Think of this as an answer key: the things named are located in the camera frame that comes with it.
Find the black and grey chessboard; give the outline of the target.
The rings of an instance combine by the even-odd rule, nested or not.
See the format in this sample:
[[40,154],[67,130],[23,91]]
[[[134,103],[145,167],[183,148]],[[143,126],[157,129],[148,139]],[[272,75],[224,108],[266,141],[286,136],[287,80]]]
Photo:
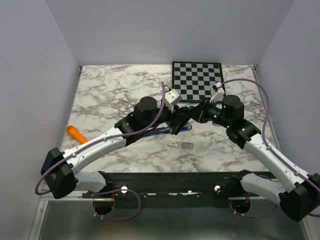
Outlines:
[[180,94],[182,103],[200,103],[210,98],[212,86],[223,81],[219,62],[172,62],[171,86]]

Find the white staple box sleeve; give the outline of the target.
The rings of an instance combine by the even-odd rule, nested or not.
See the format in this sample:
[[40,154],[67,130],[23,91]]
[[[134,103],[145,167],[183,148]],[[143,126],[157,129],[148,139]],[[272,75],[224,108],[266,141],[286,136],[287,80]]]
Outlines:
[[168,140],[166,145],[169,147],[177,148],[179,146],[179,142],[175,140]]

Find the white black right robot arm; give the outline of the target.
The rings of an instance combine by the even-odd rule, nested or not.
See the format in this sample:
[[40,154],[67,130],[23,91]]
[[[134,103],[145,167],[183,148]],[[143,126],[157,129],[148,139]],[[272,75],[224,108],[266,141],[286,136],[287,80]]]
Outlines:
[[241,196],[254,193],[279,205],[293,221],[299,222],[320,205],[320,175],[309,174],[270,144],[261,130],[244,118],[244,104],[235,95],[223,97],[221,107],[208,98],[186,109],[189,119],[224,127],[228,138],[258,159],[277,179],[264,179],[243,171],[230,183],[230,191]]

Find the blue and black stapler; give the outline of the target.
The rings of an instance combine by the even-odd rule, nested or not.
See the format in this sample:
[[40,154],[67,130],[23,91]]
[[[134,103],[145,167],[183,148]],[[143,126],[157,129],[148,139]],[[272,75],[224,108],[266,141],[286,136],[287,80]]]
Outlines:
[[[187,123],[180,131],[185,132],[185,131],[190,131],[192,129],[192,125],[190,123]],[[145,137],[149,136],[155,136],[155,135],[166,135],[170,134],[170,128],[169,127],[157,127],[157,128],[152,128],[144,134]]]

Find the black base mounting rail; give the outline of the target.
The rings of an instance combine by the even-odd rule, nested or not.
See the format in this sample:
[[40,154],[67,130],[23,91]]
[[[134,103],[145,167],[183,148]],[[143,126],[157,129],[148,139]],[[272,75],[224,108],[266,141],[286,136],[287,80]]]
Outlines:
[[105,173],[107,194],[92,191],[82,194],[99,207],[111,204],[117,209],[142,208],[228,208],[230,202],[241,213],[249,211],[260,197],[245,192],[240,185],[240,172],[180,172],[180,173]]

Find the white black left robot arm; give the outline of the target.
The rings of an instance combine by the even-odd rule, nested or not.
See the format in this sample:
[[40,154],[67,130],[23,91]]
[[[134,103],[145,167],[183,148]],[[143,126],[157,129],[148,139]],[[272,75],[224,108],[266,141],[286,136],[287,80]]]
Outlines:
[[89,173],[83,169],[113,151],[158,132],[161,124],[167,124],[168,133],[179,133],[188,123],[183,115],[184,109],[177,105],[180,100],[180,96],[166,94],[158,106],[153,97],[143,97],[133,112],[102,135],[65,151],[57,147],[49,150],[40,170],[41,181],[46,183],[55,199],[64,198],[75,190],[89,190],[101,198],[107,197],[111,185],[104,173]]

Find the staple tray with staples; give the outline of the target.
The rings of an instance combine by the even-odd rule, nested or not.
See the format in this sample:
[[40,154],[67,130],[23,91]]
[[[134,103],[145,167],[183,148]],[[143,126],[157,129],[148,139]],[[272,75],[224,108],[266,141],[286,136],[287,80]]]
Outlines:
[[194,145],[191,142],[182,142],[181,147],[184,149],[190,149],[192,150]]

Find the orange toy microphone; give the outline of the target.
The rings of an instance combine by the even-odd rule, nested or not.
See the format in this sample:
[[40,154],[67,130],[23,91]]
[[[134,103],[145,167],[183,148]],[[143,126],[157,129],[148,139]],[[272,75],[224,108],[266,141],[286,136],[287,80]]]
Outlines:
[[74,138],[80,144],[85,144],[88,142],[88,140],[73,125],[67,126],[66,132],[70,137]]

